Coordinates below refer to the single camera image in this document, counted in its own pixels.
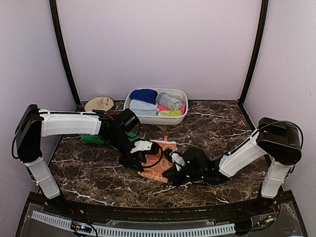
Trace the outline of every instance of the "white plastic bin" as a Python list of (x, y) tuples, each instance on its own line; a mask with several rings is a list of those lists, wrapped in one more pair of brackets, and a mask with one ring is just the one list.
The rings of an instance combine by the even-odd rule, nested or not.
[[(181, 91), (181, 90), (176, 90), (176, 89), (162, 89), (162, 88), (138, 88), (138, 89), (134, 89), (134, 90), (141, 90), (141, 89), (152, 89), (159, 92), (166, 92), (170, 95), (178, 95), (181, 98), (181, 102), (183, 104), (186, 105), (186, 110), (185, 113), (181, 116), (178, 117), (168, 117), (168, 116), (145, 116), (145, 115), (138, 115), (137, 117), (140, 120), (140, 123), (142, 124), (157, 124), (157, 125), (176, 125), (179, 124), (183, 121), (184, 117), (187, 115), (188, 113), (188, 97), (186, 95), (185, 92)], [(130, 94), (134, 91), (132, 90), (124, 103), (124, 109), (128, 109), (129, 108), (129, 102), (130, 102)]]

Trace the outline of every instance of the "blue towel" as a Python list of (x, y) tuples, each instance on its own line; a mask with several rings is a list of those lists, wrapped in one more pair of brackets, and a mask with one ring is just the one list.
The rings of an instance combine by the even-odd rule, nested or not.
[(134, 90), (129, 98), (131, 100), (141, 100), (153, 105), (156, 104), (157, 92), (151, 89)]
[(158, 104), (150, 104), (141, 100), (131, 100), (129, 109), (136, 115), (156, 116)]

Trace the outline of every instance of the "light blue towel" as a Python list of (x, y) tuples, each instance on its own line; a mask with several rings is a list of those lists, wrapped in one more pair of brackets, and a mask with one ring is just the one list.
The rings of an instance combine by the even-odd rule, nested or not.
[(158, 104), (155, 105), (141, 100), (131, 100), (129, 109), (136, 115), (156, 116)]

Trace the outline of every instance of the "patterned orange cloth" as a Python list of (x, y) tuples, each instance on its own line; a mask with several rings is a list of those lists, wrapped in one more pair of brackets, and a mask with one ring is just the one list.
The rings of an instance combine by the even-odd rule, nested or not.
[[(174, 151), (177, 150), (177, 144), (175, 142), (163, 142), (163, 141), (156, 141), (163, 150), (170, 148)], [(157, 155), (146, 155), (147, 162), (143, 164), (143, 166), (148, 166), (156, 163), (161, 155), (161, 151)], [(169, 162), (165, 156), (162, 157), (162, 160), (151, 168), (144, 168), (144, 172), (138, 172), (138, 174), (147, 179), (153, 179), (162, 183), (168, 183), (168, 179), (163, 177), (162, 173), (166, 170), (172, 168), (174, 163)]]

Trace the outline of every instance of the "dark marble surface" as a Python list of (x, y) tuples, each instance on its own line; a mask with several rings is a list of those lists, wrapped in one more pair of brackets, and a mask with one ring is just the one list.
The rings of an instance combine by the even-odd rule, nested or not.
[[(115, 110), (122, 109), (115, 103)], [(179, 125), (142, 125), (141, 138), (176, 141), (178, 150), (199, 147), (219, 159), (251, 133), (232, 101), (190, 101)], [(268, 165), (259, 158), (221, 185), (186, 183), (180, 187), (140, 177), (120, 165), (109, 146), (83, 145), (80, 135), (64, 136), (50, 169), (69, 200), (121, 207), (171, 208), (231, 203), (256, 198)]]

